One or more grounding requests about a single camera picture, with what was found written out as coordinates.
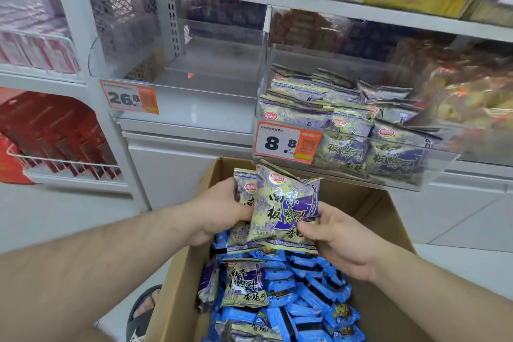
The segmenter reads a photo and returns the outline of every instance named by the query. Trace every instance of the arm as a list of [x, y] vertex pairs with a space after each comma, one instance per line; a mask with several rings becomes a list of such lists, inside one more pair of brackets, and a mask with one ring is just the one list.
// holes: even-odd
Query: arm
[[334, 266], [373, 282], [437, 342], [506, 341], [513, 302], [385, 241], [339, 209], [320, 203], [319, 224], [298, 223]]
[[234, 189], [230, 178], [183, 205], [0, 255], [2, 339], [72, 340], [181, 248], [250, 220]]

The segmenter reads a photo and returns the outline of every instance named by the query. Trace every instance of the hand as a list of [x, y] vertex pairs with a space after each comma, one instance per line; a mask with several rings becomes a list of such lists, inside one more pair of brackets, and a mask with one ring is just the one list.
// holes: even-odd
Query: hand
[[373, 281], [376, 263], [395, 245], [329, 204], [319, 202], [318, 211], [317, 224], [298, 222], [299, 231], [314, 240], [319, 254], [343, 273]]
[[253, 207], [235, 200], [236, 186], [237, 182], [230, 177], [185, 204], [190, 211], [186, 218], [191, 223], [188, 245], [201, 245], [237, 222], [251, 220]]

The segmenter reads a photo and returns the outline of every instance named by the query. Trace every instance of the slipper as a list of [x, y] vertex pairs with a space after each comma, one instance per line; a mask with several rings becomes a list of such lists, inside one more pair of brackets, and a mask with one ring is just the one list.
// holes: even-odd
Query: slipper
[[144, 342], [144, 337], [146, 336], [146, 330], [148, 329], [148, 325], [150, 324], [151, 315], [153, 314], [153, 308], [149, 311], [146, 311], [144, 314], [139, 315], [137, 318], [133, 318], [133, 314], [141, 306], [141, 304], [146, 300], [146, 298], [151, 297], [151, 294], [157, 289], [162, 289], [162, 285], [156, 285], [146, 290], [139, 298], [135, 301], [135, 304], [130, 311], [130, 315], [128, 316], [127, 322], [127, 342]]

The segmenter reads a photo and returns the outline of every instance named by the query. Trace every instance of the open cardboard box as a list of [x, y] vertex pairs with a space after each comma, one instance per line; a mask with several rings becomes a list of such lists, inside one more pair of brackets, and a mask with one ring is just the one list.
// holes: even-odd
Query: open cardboard box
[[[197, 193], [233, 176], [234, 168], [254, 169], [249, 160], [218, 159], [205, 173]], [[322, 180], [319, 199], [354, 216], [384, 239], [411, 252], [414, 247], [387, 191], [333, 180]], [[172, 259], [153, 311], [145, 342], [200, 342], [207, 336], [211, 314], [200, 314], [196, 294], [209, 244], [184, 248]], [[376, 286], [351, 281], [349, 304], [362, 319], [357, 325], [368, 342], [432, 341]]]

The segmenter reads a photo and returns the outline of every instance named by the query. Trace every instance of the white tile floor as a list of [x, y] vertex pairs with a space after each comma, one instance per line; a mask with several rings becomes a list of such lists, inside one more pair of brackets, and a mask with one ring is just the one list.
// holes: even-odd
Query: white tile floor
[[[138, 214], [130, 197], [0, 183], [0, 253]], [[513, 253], [416, 244], [417, 252], [453, 273], [513, 299]], [[120, 342], [130, 309], [162, 283], [169, 262], [99, 321]]]

